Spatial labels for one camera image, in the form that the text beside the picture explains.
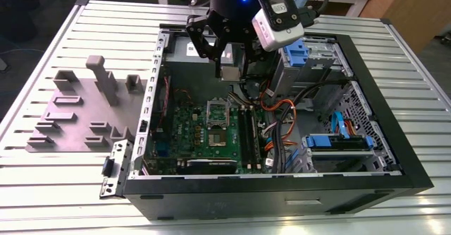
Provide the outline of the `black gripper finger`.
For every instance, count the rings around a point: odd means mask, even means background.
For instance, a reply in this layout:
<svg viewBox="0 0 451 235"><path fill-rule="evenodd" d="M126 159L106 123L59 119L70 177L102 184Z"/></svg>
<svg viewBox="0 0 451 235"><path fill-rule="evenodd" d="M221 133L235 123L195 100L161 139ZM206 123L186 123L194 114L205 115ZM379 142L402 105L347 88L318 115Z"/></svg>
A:
<svg viewBox="0 0 451 235"><path fill-rule="evenodd" d="M259 76L267 71L269 52L262 48L262 45L254 40L249 40L242 45L243 48L243 63L242 77Z"/></svg>
<svg viewBox="0 0 451 235"><path fill-rule="evenodd" d="M226 41L222 38L225 31L225 18L218 14L190 15L187 18L186 31L195 45L198 55L209 58L215 63L215 77L221 78L222 53L226 48ZM210 45L205 37L205 30L210 28L217 39L215 44Z"/></svg>

